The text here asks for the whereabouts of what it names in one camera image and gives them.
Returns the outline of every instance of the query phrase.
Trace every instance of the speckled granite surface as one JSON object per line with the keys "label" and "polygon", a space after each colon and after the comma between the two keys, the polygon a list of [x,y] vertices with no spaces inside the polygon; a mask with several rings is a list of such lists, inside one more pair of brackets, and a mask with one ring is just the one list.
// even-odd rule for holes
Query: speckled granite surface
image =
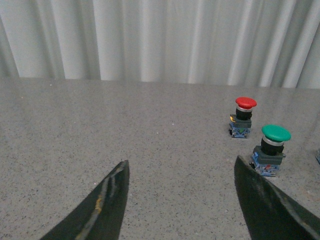
{"label": "speckled granite surface", "polygon": [[[239,96],[258,103],[249,139],[228,133]],[[320,217],[319,103],[312,89],[0,79],[0,239],[39,239],[126,159],[121,240],[250,239],[233,167],[266,124],[292,135],[272,182]]]}

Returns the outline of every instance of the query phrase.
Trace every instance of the curtain fold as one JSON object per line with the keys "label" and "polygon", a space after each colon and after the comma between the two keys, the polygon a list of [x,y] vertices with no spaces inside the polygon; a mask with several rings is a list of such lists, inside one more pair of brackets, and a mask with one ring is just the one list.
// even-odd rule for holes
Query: curtain fold
{"label": "curtain fold", "polygon": [[0,0],[0,77],[320,89],[319,0]]}

